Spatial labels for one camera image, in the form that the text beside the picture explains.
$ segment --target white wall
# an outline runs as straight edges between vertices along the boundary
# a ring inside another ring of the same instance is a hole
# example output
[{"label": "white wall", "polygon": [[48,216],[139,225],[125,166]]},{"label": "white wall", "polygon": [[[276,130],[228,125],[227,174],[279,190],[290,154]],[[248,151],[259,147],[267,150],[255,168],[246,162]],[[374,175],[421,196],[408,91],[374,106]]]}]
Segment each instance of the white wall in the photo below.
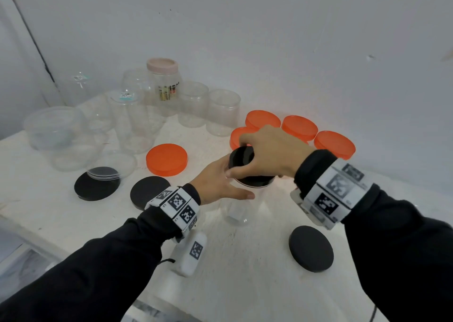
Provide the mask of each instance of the white wall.
[{"label": "white wall", "polygon": [[13,0],[0,0],[0,140],[59,95]]},{"label": "white wall", "polygon": [[[356,164],[450,193],[453,0],[17,0],[56,74],[150,56],[347,135]],[[367,56],[375,59],[367,61]]]}]

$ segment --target right hand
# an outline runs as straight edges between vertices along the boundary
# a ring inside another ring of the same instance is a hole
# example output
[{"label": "right hand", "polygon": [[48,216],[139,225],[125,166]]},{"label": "right hand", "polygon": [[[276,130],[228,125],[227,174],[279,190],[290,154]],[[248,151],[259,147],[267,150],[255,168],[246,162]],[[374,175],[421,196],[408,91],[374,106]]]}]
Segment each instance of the right hand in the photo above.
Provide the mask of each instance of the right hand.
[{"label": "right hand", "polygon": [[270,125],[253,134],[242,134],[239,142],[241,146],[250,144],[255,156],[248,165],[228,170],[227,178],[242,179],[258,175],[294,178],[300,165],[314,152],[313,147]]}]

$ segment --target wrist tracker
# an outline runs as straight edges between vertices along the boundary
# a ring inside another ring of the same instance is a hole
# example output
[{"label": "wrist tracker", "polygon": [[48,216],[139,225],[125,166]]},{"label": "wrist tracker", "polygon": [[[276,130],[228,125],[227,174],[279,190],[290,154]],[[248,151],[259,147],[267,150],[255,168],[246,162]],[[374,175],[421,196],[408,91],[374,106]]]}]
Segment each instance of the wrist tracker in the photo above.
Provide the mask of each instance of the wrist tracker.
[{"label": "wrist tracker", "polygon": [[150,206],[159,207],[181,229],[183,239],[197,222],[200,206],[184,191],[183,188],[168,187],[146,203],[145,210]]},{"label": "wrist tracker", "polygon": [[351,212],[372,184],[353,165],[337,159],[304,198],[301,198],[298,188],[290,195],[312,222],[331,230]]}]

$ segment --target orange lid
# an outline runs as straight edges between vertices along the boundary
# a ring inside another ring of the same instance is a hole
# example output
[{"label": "orange lid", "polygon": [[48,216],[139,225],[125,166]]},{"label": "orange lid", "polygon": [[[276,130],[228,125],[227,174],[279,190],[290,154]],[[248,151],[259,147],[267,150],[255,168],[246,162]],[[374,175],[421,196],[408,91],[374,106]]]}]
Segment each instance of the orange lid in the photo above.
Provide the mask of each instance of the orange lid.
[{"label": "orange lid", "polygon": [[255,128],[255,130],[258,130],[261,129],[266,124],[270,124],[276,128],[280,128],[281,121],[273,113],[264,110],[253,110],[247,113],[246,117],[247,126]]},{"label": "orange lid", "polygon": [[160,144],[146,154],[146,166],[155,175],[171,177],[184,171],[187,166],[187,153],[177,144]]},{"label": "orange lid", "polygon": [[304,142],[313,140],[318,133],[316,124],[301,116],[286,116],[283,119],[282,129]]},{"label": "orange lid", "polygon": [[347,137],[334,131],[320,131],[314,138],[314,146],[318,149],[328,149],[337,158],[349,160],[356,152],[356,146]]},{"label": "orange lid", "polygon": [[232,150],[235,150],[236,148],[239,148],[239,137],[241,137],[242,134],[251,134],[256,131],[255,128],[251,128],[249,126],[242,126],[240,128],[236,128],[235,130],[232,131],[231,136],[230,136],[230,147]]}]

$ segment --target black jacket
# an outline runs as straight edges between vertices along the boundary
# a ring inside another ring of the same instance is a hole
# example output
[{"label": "black jacket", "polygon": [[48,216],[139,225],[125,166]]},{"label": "black jacket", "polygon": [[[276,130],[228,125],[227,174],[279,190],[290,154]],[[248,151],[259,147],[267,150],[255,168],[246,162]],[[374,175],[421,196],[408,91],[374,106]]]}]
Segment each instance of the black jacket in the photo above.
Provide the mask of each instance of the black jacket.
[{"label": "black jacket", "polygon": [[[304,161],[294,180],[302,194],[335,159],[318,150]],[[184,188],[200,202],[193,186]],[[167,233],[153,227],[152,214],[146,210],[88,241],[0,304],[0,321],[120,321],[161,260],[162,243],[180,233],[177,227]],[[343,223],[361,285],[391,322],[451,320],[453,231],[448,224],[423,217],[377,185]]]}]

